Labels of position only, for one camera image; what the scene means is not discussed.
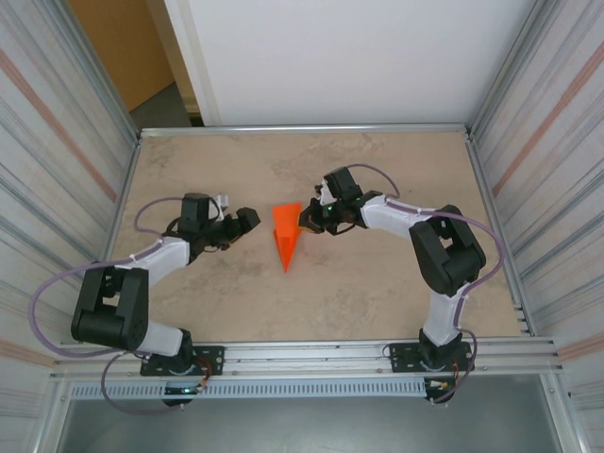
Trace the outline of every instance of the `white wall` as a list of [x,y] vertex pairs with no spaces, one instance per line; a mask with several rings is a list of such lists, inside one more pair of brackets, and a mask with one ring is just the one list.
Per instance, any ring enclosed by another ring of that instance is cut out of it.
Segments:
[[466,122],[534,0],[166,0],[207,125]]

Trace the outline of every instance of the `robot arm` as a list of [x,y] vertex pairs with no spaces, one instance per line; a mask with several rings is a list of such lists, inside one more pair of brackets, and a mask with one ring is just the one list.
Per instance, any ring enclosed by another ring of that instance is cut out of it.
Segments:
[[[149,320],[149,289],[176,269],[191,264],[208,247],[227,250],[260,223],[250,208],[237,210],[237,218],[225,215],[227,206],[225,195],[211,198],[187,193],[180,216],[168,226],[159,243],[131,255],[133,261],[128,264],[87,271],[72,320],[74,339],[174,357],[171,369],[186,369],[192,359],[191,335]],[[104,299],[118,294],[117,305],[105,304]]]
[[[420,330],[427,360],[435,362],[450,344],[460,342],[456,320],[461,314],[461,294],[478,278],[486,262],[469,226],[434,216],[432,210],[388,200],[379,192],[364,193],[345,167],[326,175],[315,191],[316,197],[300,214],[301,227],[334,236],[352,227],[383,229],[411,240],[422,277],[430,288],[429,316]],[[461,214],[451,205],[439,211]],[[340,230],[342,223],[350,226]]]

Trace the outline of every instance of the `orange cone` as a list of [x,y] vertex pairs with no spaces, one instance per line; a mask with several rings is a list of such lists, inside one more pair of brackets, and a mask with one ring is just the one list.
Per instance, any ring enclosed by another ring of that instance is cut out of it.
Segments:
[[301,211],[302,203],[273,207],[273,220],[275,222],[273,236],[275,236],[275,242],[277,243],[283,272],[287,272],[290,267],[295,243],[302,232],[298,226],[298,217]]

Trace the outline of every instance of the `wire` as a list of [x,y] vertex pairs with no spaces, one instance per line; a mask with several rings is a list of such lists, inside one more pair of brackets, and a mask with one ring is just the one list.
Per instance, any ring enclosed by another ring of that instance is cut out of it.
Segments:
[[457,359],[454,358],[451,361],[451,368],[453,369],[453,378],[457,382],[457,378],[460,376],[460,364],[457,362]]
[[216,203],[216,200],[214,200],[213,197],[210,197],[210,201],[214,205],[214,207],[216,208],[216,217],[214,217],[213,219],[210,219],[210,224],[213,224],[220,217],[220,207],[218,206],[218,203]]
[[139,209],[139,211],[136,213],[136,215],[134,216],[134,229],[136,231],[138,231],[139,233],[150,233],[153,234],[157,237],[161,237],[161,233],[155,229],[152,228],[143,228],[141,226],[139,226],[139,220],[141,219],[141,216],[143,215],[143,213],[148,210],[149,208],[151,208],[154,205],[157,205],[158,203],[163,203],[166,201],[182,201],[182,197],[178,197],[178,196],[166,196],[163,198],[158,198],[157,200],[153,200],[150,201],[149,203],[147,203],[146,205],[144,205],[142,208]]
[[493,240],[495,241],[495,246],[497,247],[497,254],[499,256],[499,260],[497,261],[497,264],[486,275],[479,278],[478,280],[473,281],[468,286],[466,286],[465,289],[460,294],[460,298],[458,300],[457,307],[455,309],[455,316],[453,318],[453,326],[460,332],[470,335],[470,337],[472,337],[472,344],[474,347],[473,347],[473,351],[472,351],[472,357],[470,358],[470,361],[468,362],[468,367],[465,370],[465,373],[463,374],[463,376],[456,382],[455,386],[450,391],[448,391],[446,394],[443,394],[442,396],[439,396],[438,398],[436,398],[432,401],[433,403],[440,403],[441,401],[449,398],[451,395],[453,395],[455,392],[457,392],[457,390],[467,380],[468,376],[470,375],[470,372],[472,371],[472,368],[474,367],[474,363],[476,361],[476,355],[478,353],[478,339],[472,330],[470,330],[469,328],[460,327],[459,322],[460,322],[460,318],[461,318],[461,310],[463,309],[463,304],[465,302],[465,299],[467,298],[467,295],[472,290],[477,288],[477,286],[481,285],[482,283],[487,281],[489,278],[493,277],[503,267],[503,262],[505,261],[505,258],[507,256],[505,244],[503,243],[501,238],[499,238],[499,236],[497,236],[497,234],[492,229],[490,229],[488,226],[484,225],[482,222],[479,222],[478,220],[474,220],[469,217],[465,217],[463,215],[455,214],[452,212],[443,212],[443,211],[439,211],[439,210],[422,210],[420,208],[412,208],[412,207],[403,205],[402,203],[398,203],[396,201],[390,200],[389,198],[399,198],[400,197],[400,191],[398,190],[398,187],[396,187],[396,184],[394,183],[394,181],[391,177],[389,177],[382,170],[379,170],[377,167],[374,167],[373,165],[368,165],[366,163],[353,163],[353,164],[346,166],[346,168],[354,168],[354,167],[363,167],[363,168],[368,168],[370,170],[373,170],[373,171],[379,173],[380,175],[384,176],[388,180],[388,182],[391,183],[391,185],[394,188],[395,194],[387,194],[385,196],[386,206],[389,206],[396,210],[401,210],[403,212],[410,213],[410,214],[421,215],[422,211],[423,211],[424,215],[430,215],[430,216],[434,216],[434,217],[445,217],[445,218],[449,218],[449,219],[453,219],[453,220],[459,220],[461,222],[465,222],[466,224],[470,224],[470,225],[473,225],[474,227],[478,227],[478,228],[482,229],[489,236],[491,236],[493,238]]
[[377,167],[374,167],[373,165],[369,165],[368,163],[351,163],[350,165],[346,165],[346,168],[368,168],[369,170],[373,170],[376,173],[379,173],[380,175],[384,176],[384,178],[390,183],[391,186],[393,186],[394,189],[394,193],[388,193],[386,194],[387,198],[399,198],[400,197],[400,191],[398,190],[398,186],[396,185],[396,183],[394,182],[394,180],[388,176],[388,174],[386,172],[384,172],[383,170],[378,169]]
[[131,408],[122,406],[121,404],[117,404],[115,401],[113,401],[109,397],[109,393],[107,392],[107,385],[106,385],[107,373],[108,373],[110,367],[120,357],[123,357],[126,354],[130,354],[130,353],[128,351],[122,351],[122,352],[116,354],[111,359],[109,359],[109,361],[107,362],[107,365],[105,365],[105,369],[103,370],[103,374],[101,375],[101,394],[103,394],[105,401],[107,401],[114,409],[116,409],[120,412],[123,412],[123,413],[127,413],[129,415],[157,415],[160,413],[166,413],[166,412],[178,409],[178,406],[173,406],[171,408],[160,408],[160,409],[131,409]]
[[166,232],[167,233],[171,233],[172,230],[174,229],[174,227],[176,226],[176,224],[178,223],[178,221],[180,220],[180,217],[177,217],[176,219],[174,219],[172,222],[170,222],[168,224],[168,226],[166,227]]
[[76,353],[69,349],[63,349],[61,347],[55,346],[50,340],[48,340],[44,336],[44,334],[42,333],[42,330],[40,329],[40,326],[38,325],[38,323],[36,321],[36,307],[40,300],[40,296],[53,283],[56,283],[59,280],[63,280],[66,277],[73,276],[75,274],[79,274],[79,273],[86,272],[86,271],[91,271],[93,269],[104,269],[104,268],[111,267],[111,266],[120,266],[120,265],[124,265],[124,264],[129,264],[135,260],[142,260],[143,258],[148,257],[152,253],[158,251],[161,248],[161,244],[163,242],[161,233],[159,233],[155,229],[140,227],[139,220],[141,218],[141,215],[150,207],[152,207],[158,203],[164,202],[164,201],[174,201],[174,200],[181,200],[181,198],[171,196],[171,197],[161,198],[159,200],[155,200],[150,203],[147,203],[137,212],[137,214],[134,217],[134,229],[136,231],[139,231],[141,233],[151,233],[158,237],[157,243],[155,245],[153,245],[152,247],[142,251],[138,255],[131,256],[124,260],[94,262],[91,264],[77,266],[73,269],[69,269],[67,271],[56,274],[55,276],[52,276],[51,278],[47,279],[42,285],[40,285],[36,291],[34,291],[34,293],[31,295],[31,298],[29,299],[29,305],[27,306],[27,321],[29,322],[29,327],[31,328],[31,331],[33,332],[33,334],[35,335],[35,337],[38,339],[38,341],[40,343],[42,343],[47,349],[50,349],[51,351],[55,352],[56,354],[63,356],[63,357],[69,357],[71,359],[97,357],[97,356],[102,356],[105,354],[110,354],[111,352],[118,351],[118,349],[108,348],[108,349],[102,349],[100,351],[77,352]]
[[346,228],[341,229],[340,231],[336,231],[336,233],[334,234],[334,236],[340,236],[341,234],[347,233],[348,231],[350,231],[355,226],[356,226],[355,224],[351,224],[350,226],[347,226]]
[[206,388],[206,384],[208,383],[208,380],[211,377],[211,363],[208,359],[205,359],[203,357],[198,357],[196,360],[196,363],[199,365],[199,369],[203,372],[204,370],[204,364],[206,365],[206,369],[208,370],[206,375],[204,376],[203,379],[201,379],[201,381],[199,382],[199,384],[201,385],[202,389]]

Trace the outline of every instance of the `corrugated metal wall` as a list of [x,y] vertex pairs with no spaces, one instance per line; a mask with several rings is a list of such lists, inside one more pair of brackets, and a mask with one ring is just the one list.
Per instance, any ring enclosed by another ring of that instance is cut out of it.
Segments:
[[[31,334],[29,295],[99,258],[136,137],[59,4],[0,3],[0,451],[23,451],[53,355]],[[43,295],[38,319],[69,335],[79,281]]]
[[555,7],[478,153],[540,335],[604,451],[604,2]]

